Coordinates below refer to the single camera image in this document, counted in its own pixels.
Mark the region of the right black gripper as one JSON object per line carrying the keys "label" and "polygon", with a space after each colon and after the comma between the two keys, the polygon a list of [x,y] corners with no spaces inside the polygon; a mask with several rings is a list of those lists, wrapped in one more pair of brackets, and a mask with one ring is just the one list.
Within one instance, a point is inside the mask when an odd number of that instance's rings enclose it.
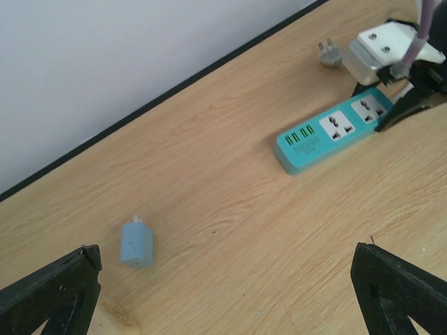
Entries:
{"label": "right black gripper", "polygon": [[446,61],[441,64],[416,61],[411,67],[409,81],[413,88],[379,121],[376,132],[384,132],[432,105],[446,102]]}

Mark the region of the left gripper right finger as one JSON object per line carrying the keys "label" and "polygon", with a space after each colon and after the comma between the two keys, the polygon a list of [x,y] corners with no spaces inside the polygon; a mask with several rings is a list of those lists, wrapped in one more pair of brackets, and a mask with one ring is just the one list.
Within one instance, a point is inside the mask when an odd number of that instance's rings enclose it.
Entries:
{"label": "left gripper right finger", "polygon": [[351,281],[370,334],[446,333],[446,282],[376,244],[359,243]]}

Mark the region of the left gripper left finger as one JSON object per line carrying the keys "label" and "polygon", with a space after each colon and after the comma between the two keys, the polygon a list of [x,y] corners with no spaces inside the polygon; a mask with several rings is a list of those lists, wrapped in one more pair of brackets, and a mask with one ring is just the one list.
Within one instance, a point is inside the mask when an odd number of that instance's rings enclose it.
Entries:
{"label": "left gripper left finger", "polygon": [[1,333],[86,334],[101,270],[99,246],[81,246],[1,289]]}

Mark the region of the light blue charger plug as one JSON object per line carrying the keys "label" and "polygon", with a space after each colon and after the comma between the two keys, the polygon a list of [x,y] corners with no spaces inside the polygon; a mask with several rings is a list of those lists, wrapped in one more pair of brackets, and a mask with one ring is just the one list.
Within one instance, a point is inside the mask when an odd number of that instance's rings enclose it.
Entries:
{"label": "light blue charger plug", "polygon": [[119,261],[132,268],[151,267],[154,263],[154,234],[139,216],[122,226]]}

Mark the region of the teal power strip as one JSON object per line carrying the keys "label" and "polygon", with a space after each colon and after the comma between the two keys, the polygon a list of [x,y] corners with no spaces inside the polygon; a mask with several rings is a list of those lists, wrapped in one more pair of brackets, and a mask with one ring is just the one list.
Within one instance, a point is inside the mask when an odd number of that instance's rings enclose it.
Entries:
{"label": "teal power strip", "polygon": [[392,106],[369,88],[280,134],[274,154],[288,174],[300,174],[371,135]]}

